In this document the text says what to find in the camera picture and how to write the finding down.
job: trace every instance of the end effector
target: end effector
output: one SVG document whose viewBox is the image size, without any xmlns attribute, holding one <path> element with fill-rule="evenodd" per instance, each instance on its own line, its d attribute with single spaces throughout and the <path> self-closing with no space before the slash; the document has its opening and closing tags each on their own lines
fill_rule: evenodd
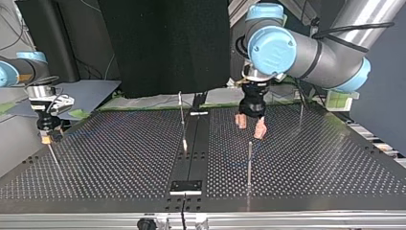
<svg viewBox="0 0 406 230">
<path fill-rule="evenodd" d="M 48 62 L 41 52 L 19 52 L 16 59 L 0 57 L 0 87 L 25 84 L 31 108 L 38 115 L 36 122 L 42 143 L 50 144 L 60 136 L 61 121 L 57 117 L 69 110 L 75 100 L 56 92 L 50 76 Z"/>
</svg>

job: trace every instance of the black curtain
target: black curtain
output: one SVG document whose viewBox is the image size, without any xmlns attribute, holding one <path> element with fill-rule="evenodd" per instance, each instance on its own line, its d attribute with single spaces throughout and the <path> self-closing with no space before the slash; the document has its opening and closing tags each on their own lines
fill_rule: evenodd
<svg viewBox="0 0 406 230">
<path fill-rule="evenodd" d="M 227 0 L 99 0 L 128 98 L 203 92 L 230 78 Z"/>
</svg>

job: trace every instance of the gray wall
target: gray wall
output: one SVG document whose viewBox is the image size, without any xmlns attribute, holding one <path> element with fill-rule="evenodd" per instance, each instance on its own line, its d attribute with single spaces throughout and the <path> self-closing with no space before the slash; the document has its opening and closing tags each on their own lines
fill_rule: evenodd
<svg viewBox="0 0 406 230">
<path fill-rule="evenodd" d="M 406 6 L 368 53 L 372 71 L 350 116 L 406 154 Z"/>
<path fill-rule="evenodd" d="M 0 4 L 15 12 L 12 0 L 0 0 Z M 4 10 L 0 10 L 0 13 L 6 17 L 17 32 L 21 32 L 21 27 L 14 18 Z M 2 17 L 0 17 L 0 35 L 0 48 L 12 44 L 18 38 Z M 31 48 L 19 41 L 9 49 L 0 51 L 0 56 L 15 58 L 15 53 L 23 50 L 31 50 Z M 26 95 L 21 88 L 0 88 L 0 104 L 23 98 L 26 98 Z M 0 115 L 0 176 L 43 147 L 37 136 L 35 120 Z"/>
</svg>

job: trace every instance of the metal rod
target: metal rod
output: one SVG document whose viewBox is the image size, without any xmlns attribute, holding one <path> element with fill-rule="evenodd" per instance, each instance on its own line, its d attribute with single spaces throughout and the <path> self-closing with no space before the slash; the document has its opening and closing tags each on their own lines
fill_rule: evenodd
<svg viewBox="0 0 406 230">
<path fill-rule="evenodd" d="M 59 162 L 57 161 L 57 158 L 56 158 L 56 155 L 55 155 L 55 152 L 54 152 L 54 148 L 52 148 L 51 144 L 48 144 L 47 146 L 48 146 L 48 149 L 51 152 L 52 158 L 54 158 L 55 163 L 59 166 Z"/>
<path fill-rule="evenodd" d="M 181 117 L 181 124 L 182 124 L 182 143 L 183 143 L 183 150 L 187 151 L 188 150 L 188 142 L 186 141 L 186 129 L 185 129 L 185 116 L 183 113 L 183 100 L 182 100 L 182 92 L 179 91 L 178 94 L 179 97 L 179 105 L 180 105 L 180 117 Z"/>
<path fill-rule="evenodd" d="M 252 162 L 252 156 L 253 156 L 253 143 L 249 142 L 248 143 L 248 192 L 250 193 L 251 191 L 251 162 Z"/>
</svg>

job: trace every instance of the light green object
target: light green object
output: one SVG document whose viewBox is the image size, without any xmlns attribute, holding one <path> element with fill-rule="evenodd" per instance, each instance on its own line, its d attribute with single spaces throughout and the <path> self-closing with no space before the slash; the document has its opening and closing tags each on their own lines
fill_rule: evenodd
<svg viewBox="0 0 406 230">
<path fill-rule="evenodd" d="M 7 110 L 13 108 L 15 103 L 1 103 L 0 104 L 0 115 L 3 115 L 7 112 Z"/>
<path fill-rule="evenodd" d="M 75 110 L 69 111 L 68 114 L 74 118 L 79 118 L 79 119 L 85 119 L 90 116 L 90 113 L 83 111 L 83 109 L 75 109 Z"/>
<path fill-rule="evenodd" d="M 352 95 L 329 91 L 327 95 L 326 106 L 329 111 L 350 111 L 352 104 Z"/>
</svg>

